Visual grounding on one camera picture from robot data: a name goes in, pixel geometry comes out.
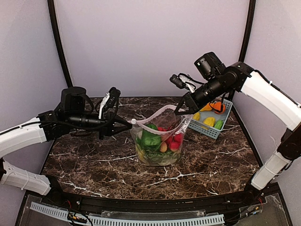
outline green toy vegetable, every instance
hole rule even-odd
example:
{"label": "green toy vegetable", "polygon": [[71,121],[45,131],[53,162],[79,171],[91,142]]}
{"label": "green toy vegetable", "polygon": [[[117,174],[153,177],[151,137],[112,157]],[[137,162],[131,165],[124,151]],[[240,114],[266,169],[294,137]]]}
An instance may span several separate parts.
{"label": "green toy vegetable", "polygon": [[218,121],[215,123],[214,128],[216,128],[216,129],[221,129],[222,126],[223,126],[223,124],[224,124],[223,120],[218,120]]}
{"label": "green toy vegetable", "polygon": [[[147,127],[158,130],[154,124],[149,124]],[[141,146],[150,150],[158,150],[161,146],[161,136],[143,130],[141,136]]]}

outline plastic bag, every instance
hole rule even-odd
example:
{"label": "plastic bag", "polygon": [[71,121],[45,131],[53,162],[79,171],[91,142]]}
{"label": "plastic bag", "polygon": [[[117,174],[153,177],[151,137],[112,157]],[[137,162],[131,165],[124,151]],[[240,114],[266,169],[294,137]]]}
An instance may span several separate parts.
{"label": "plastic bag", "polygon": [[192,115],[176,116],[175,109],[174,105],[166,105],[145,120],[130,121],[141,164],[167,166],[180,159],[184,135]]}

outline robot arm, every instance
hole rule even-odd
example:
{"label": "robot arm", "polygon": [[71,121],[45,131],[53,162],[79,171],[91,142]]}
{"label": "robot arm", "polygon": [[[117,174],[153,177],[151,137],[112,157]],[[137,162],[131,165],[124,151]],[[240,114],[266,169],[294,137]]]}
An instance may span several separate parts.
{"label": "robot arm", "polygon": [[[195,63],[202,76],[208,81],[193,93],[186,93],[180,100],[176,114],[192,114],[198,112],[216,97],[232,90],[242,92],[257,100],[287,127],[282,142],[266,163],[253,175],[245,188],[253,193],[262,190],[272,178],[277,176],[288,164],[301,155],[301,108],[298,103],[268,81],[259,71],[237,62],[229,67],[213,53],[204,54]],[[170,79],[181,88],[181,80],[176,75]],[[179,112],[186,105],[188,110]]]}
{"label": "robot arm", "polygon": [[[99,113],[92,113],[94,105],[81,87],[62,91],[61,103],[54,111],[39,114],[19,126],[0,132],[0,183],[12,185],[46,195],[52,187],[52,179],[27,172],[9,164],[3,157],[21,148],[54,140],[69,134],[73,129],[98,131],[99,138],[112,136],[131,129],[132,125],[117,115],[120,91],[111,88],[100,104]],[[91,106],[85,111],[85,102]],[[116,105],[115,112],[107,112]],[[123,126],[114,126],[118,122]]]}

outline gray basket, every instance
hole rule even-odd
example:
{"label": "gray basket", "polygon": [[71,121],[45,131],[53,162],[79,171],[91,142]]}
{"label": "gray basket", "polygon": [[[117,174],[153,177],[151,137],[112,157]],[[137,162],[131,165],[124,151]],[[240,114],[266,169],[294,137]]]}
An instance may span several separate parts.
{"label": "gray basket", "polygon": [[[217,139],[219,134],[221,133],[221,131],[224,129],[224,126],[226,124],[226,121],[227,121],[230,111],[231,111],[231,107],[233,105],[233,103],[229,100],[224,100],[224,104],[226,106],[226,110],[223,114],[216,114],[216,113],[214,113],[214,111],[200,112],[201,113],[200,120],[197,121],[197,120],[192,119],[188,127],[196,130],[197,132],[205,134],[213,139]],[[203,123],[204,119],[208,118],[208,117],[214,117],[215,121],[224,120],[224,124],[223,124],[222,128],[216,129],[214,127],[204,124]]]}

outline wire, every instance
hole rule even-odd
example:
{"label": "wire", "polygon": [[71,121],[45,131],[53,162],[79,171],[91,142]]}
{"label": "wire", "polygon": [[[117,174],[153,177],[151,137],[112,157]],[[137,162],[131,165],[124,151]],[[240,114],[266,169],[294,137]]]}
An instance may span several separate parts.
{"label": "wire", "polygon": [[100,105],[100,103],[101,103],[102,101],[103,101],[103,100],[98,101],[97,104],[95,105],[95,111],[96,111],[97,113],[99,113],[99,110],[98,110],[97,108],[98,108],[98,106]]}
{"label": "wire", "polygon": [[247,206],[246,208],[244,208],[244,210],[242,210],[240,213],[238,213],[238,214],[235,215],[234,217],[231,217],[230,219],[225,220],[225,223],[227,223],[227,222],[230,222],[230,223],[231,223],[231,222],[238,222],[239,220],[241,220],[241,219],[243,219],[243,218],[246,218],[246,217],[250,216],[249,213],[253,212],[254,209],[251,210],[251,211],[248,211],[248,212],[245,213],[243,216],[241,216],[241,215],[242,215],[243,212],[245,212],[246,210],[248,210],[248,209],[254,204],[254,202],[255,202],[256,200],[259,200],[259,202],[260,202],[261,205],[262,205],[262,200],[261,200],[258,196],[260,196],[260,194],[257,195],[257,197],[254,198],[253,202],[252,202],[249,206]]}
{"label": "wire", "polygon": [[271,83],[260,71],[258,70],[254,70],[255,72],[257,72],[268,84],[271,85],[271,87],[275,88],[277,91],[279,91],[280,93],[282,93],[284,96],[286,96],[287,98],[289,98],[295,105],[297,105],[299,107],[299,104],[292,99],[289,95],[287,95],[285,92],[283,92],[280,88],[278,88],[276,85],[274,85],[273,83]]}
{"label": "wire", "polygon": [[60,207],[60,208],[67,209],[67,210],[68,210],[68,214],[69,214],[70,211],[74,211],[75,213],[81,214],[82,216],[84,216],[84,217],[89,221],[89,223],[91,224],[91,226],[93,226],[92,221],[90,220],[90,218],[89,218],[86,214],[84,214],[84,213],[82,213],[82,212],[80,212],[80,211],[78,211],[78,210],[75,210],[75,209],[68,208],[68,207],[62,206],[62,205],[60,205],[60,204],[57,204],[55,201],[52,201],[52,200],[49,199],[48,197],[45,197],[45,198],[48,199],[49,201],[51,201],[51,202],[52,202],[53,204],[55,204],[56,206],[58,206],[58,207]]}
{"label": "wire", "polygon": [[6,131],[0,133],[0,136],[3,135],[3,134],[9,133],[9,132],[11,132],[11,131],[14,131],[14,130],[16,130],[16,129],[21,129],[22,127],[25,127],[25,126],[30,126],[30,125],[33,125],[33,124],[40,124],[40,123],[41,123],[40,121],[33,121],[33,122],[29,122],[29,123],[27,123],[27,124],[23,124],[23,125],[21,125],[21,126],[15,126],[15,127],[13,127],[13,128],[10,128],[10,129],[8,129],[8,130],[6,130]]}
{"label": "wire", "polygon": [[96,127],[76,126],[76,125],[73,125],[72,123],[65,122],[65,121],[33,121],[33,122],[29,122],[27,124],[23,124],[21,126],[16,126],[16,127],[10,128],[10,129],[8,129],[8,130],[0,133],[0,136],[4,135],[6,133],[9,133],[11,131],[14,131],[16,129],[21,129],[22,127],[25,127],[25,126],[29,126],[29,125],[33,125],[33,124],[42,124],[43,125],[43,124],[49,124],[49,123],[67,125],[67,126],[70,126],[70,127],[74,128],[74,129],[83,129],[83,130],[87,130],[87,131],[98,131],[100,128],[105,127],[105,126],[109,125],[110,123],[112,123],[112,121],[114,120],[115,116],[117,115],[118,106],[119,106],[119,98],[117,98],[117,100],[116,100],[115,111],[114,111],[114,114],[111,117],[111,119],[108,120],[107,122],[105,122],[104,124],[96,126]]}
{"label": "wire", "polygon": [[194,80],[194,79],[193,79],[192,77],[190,77],[190,75],[188,75],[188,74],[183,74],[183,73],[180,73],[180,74],[178,75],[178,77],[179,77],[180,75],[182,75],[182,76],[186,77],[187,79],[190,79],[191,81],[193,81],[193,82],[195,82],[195,83],[197,83],[197,84],[204,85],[204,83],[203,83],[203,82],[200,82],[200,81],[196,81],[196,80]]}

